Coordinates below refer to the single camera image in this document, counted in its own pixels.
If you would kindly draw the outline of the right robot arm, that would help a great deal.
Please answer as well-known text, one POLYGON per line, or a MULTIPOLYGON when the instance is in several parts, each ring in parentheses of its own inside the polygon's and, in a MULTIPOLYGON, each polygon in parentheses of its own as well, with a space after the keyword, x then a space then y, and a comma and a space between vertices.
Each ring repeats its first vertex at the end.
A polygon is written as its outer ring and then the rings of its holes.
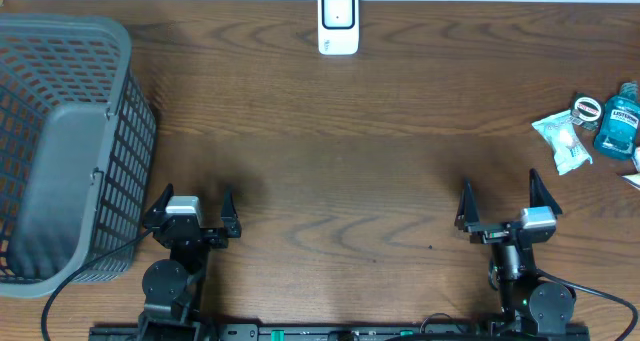
POLYGON ((487 322, 492 336, 553 337, 566 333, 574 311, 575 293, 557 282, 543 281, 533 246, 555 233, 562 209, 542 182, 529 171, 529 206, 515 220, 483 223, 471 182, 466 179, 455 226, 472 243, 491 247, 488 279, 498 292, 502 314, 487 322))

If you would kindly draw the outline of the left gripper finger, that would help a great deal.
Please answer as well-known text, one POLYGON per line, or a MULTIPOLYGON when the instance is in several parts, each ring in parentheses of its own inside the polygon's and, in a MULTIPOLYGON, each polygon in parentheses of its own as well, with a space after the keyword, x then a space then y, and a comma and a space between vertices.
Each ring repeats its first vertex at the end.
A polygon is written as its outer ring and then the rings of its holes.
POLYGON ((224 192, 224 199, 221 208, 220 218, 228 238, 240 238, 242 226, 233 201, 233 194, 230 188, 224 192))
POLYGON ((149 209, 150 216, 163 215, 166 211, 166 207, 174 195, 174 188, 171 183, 169 183, 161 193, 161 195, 156 199, 156 201, 152 204, 149 209))

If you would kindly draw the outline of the small green box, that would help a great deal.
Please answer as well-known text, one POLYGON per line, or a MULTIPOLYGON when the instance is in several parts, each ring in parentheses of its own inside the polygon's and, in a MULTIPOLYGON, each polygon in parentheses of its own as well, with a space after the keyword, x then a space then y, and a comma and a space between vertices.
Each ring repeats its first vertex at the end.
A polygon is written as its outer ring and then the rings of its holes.
POLYGON ((583 93, 576 93, 570 107, 571 121, 588 131, 596 131, 603 119, 602 104, 583 93))

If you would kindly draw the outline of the orange snack bag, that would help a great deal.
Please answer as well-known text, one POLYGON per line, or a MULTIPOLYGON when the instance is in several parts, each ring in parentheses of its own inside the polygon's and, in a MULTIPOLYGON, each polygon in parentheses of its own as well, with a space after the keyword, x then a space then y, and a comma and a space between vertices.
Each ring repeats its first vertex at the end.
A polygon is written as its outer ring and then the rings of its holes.
POLYGON ((640 147, 637 147, 634 150, 634 153, 631 158, 636 172, 634 174, 623 175, 622 178, 631 186, 640 189, 640 147))

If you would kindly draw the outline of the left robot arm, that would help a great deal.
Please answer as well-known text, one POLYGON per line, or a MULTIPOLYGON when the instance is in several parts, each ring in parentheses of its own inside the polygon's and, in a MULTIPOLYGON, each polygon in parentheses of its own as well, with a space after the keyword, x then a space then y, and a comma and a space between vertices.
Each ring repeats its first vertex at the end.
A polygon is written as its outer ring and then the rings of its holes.
POLYGON ((176 196, 171 184, 146 211, 143 226, 170 251, 145 272, 137 340, 204 340, 215 327, 200 316, 209 253, 242 234, 232 192, 224 192, 220 227, 201 225, 200 200, 176 196))

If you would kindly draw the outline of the teal wet wipes pack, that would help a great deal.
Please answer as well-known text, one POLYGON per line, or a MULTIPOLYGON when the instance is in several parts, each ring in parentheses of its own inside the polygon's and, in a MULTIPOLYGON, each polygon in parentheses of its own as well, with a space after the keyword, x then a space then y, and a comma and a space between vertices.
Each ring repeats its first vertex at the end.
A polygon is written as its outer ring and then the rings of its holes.
POLYGON ((562 111, 532 123, 532 127, 552 148, 559 175, 565 175, 593 158, 579 140, 572 122, 571 112, 562 111))

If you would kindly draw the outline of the teal mouthwash bottle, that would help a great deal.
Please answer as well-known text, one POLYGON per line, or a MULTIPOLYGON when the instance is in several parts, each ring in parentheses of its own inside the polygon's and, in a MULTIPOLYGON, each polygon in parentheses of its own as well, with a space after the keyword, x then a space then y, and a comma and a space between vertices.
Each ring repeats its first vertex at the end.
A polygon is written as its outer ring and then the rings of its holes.
POLYGON ((639 128, 639 85, 626 82, 605 103, 600 130, 594 147, 600 153, 618 160, 628 160, 635 150, 639 128))

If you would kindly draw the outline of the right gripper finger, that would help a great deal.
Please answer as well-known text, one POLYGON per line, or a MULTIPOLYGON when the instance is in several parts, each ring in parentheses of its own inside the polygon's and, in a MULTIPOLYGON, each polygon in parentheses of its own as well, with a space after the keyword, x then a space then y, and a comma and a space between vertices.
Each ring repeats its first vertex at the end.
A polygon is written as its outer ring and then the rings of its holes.
POLYGON ((479 212, 471 182, 465 178, 454 225, 461 231, 475 231, 479 224, 479 212))
POLYGON ((536 169, 529 170, 530 207, 549 207, 555 216, 562 215, 563 210, 544 185, 536 169))

